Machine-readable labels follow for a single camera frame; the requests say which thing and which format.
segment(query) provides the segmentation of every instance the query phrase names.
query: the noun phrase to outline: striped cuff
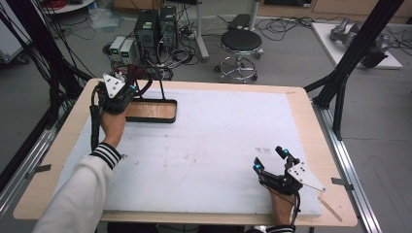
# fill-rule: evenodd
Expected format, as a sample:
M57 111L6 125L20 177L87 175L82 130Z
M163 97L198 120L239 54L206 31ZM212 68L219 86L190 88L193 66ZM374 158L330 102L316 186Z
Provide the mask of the striped cuff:
M266 229L266 233L292 233L293 228L290 225L278 225Z
M112 170L121 160L121 155L118 151L107 143L100 143L90 155L103 159Z

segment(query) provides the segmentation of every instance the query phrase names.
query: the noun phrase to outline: floor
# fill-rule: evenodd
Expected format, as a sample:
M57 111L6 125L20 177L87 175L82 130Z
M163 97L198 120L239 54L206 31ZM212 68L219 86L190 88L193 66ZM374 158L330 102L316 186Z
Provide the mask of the floor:
M63 28L70 31L67 37L70 48L95 77L101 77L111 70L103 47L116 36L128 35L133 30L135 16L122 15L120 27L103 29L90 27L87 11L67 14L59 20ZM220 50L220 39L216 35L222 34L225 28L225 22L219 17L204 19L207 31L203 34L208 35L204 40L210 59L173 69L173 81L219 82L220 76L214 67L227 53ZM391 28L394 32L406 30L404 39L412 38L410 26L391 25ZM258 79L248 84L304 87L328 75L334 68L315 33L307 27L294 27L282 40L283 34L267 30L265 36L259 30L257 33L263 40L264 55L259 60L254 59ZM61 41L56 43L66 56L67 50ZM342 137L382 232L412 232L412 183L408 181L412 177L412 57L399 49L390 49L390 52L402 64L401 69L356 69L351 75L345 95ZM234 80L224 82L241 84ZM0 70L1 170L47 109L48 91L46 82L32 63L10 64ZM315 97L318 93L317 89L308 95ZM0 219L0 229L30 232L34 221L13 218L17 201L18 196ZM183 225L169 226L178 229L160 226L160 232L183 232L184 229ZM308 231L308 227L303 226L296 230ZM364 232L364 229L360 222L354 228L317 227L315 231ZM99 225L98 232L106 232L104 222Z

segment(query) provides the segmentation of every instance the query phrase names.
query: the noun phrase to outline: white board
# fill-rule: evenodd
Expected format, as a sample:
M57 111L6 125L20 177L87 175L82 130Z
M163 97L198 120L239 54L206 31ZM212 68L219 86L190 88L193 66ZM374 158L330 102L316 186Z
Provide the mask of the white board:
M340 41L330 40L330 30L335 28L339 23L318 23L312 22L312 27L315 30L316 35L319 40L321 40L327 54L332 59L334 64L339 63L342 59L343 54L346 52L346 47ZM346 33L351 29L353 24L348 24L346 26ZM390 52L386 51L385 55L388 57L381 61L374 69L400 69L402 65L394 58ZM364 68L361 64L358 64L358 68Z
M159 97L149 91L146 98ZM275 93L168 89L178 101L172 124L128 122L105 210L270 214L267 189L253 170L284 172L277 146L306 161L287 96ZM69 155L57 188L80 156L90 153L90 119ZM317 193L301 189L301 215L320 215Z

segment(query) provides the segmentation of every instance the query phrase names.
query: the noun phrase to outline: stool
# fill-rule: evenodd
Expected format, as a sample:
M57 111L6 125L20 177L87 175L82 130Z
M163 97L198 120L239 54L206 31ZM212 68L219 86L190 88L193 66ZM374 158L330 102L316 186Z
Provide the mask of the stool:
M221 46L224 50L234 53L215 66L216 72L222 72L221 83L223 78L242 80L243 83L246 83L246 79L253 81L258 79L255 64L250 59L243 57L243 55L252 53L257 58L260 57L258 51L261 47L261 38L258 34L244 29L228 30L222 35Z

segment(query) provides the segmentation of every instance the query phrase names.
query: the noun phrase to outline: power supply box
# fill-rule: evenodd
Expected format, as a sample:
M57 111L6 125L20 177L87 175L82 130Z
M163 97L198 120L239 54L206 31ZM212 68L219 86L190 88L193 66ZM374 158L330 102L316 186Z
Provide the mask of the power supply box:
M158 11L149 9L140 10L134 27L134 33L141 56L157 63L158 54L161 53Z
M160 28L163 49L168 52L178 48L178 28L176 21L176 7L163 6L160 8Z
M119 36L110 46L110 53L112 54L112 60L121 61L120 49L125 39L126 39L125 37Z
M126 39L120 49L121 60L124 64L134 64L137 58L137 50L133 39Z

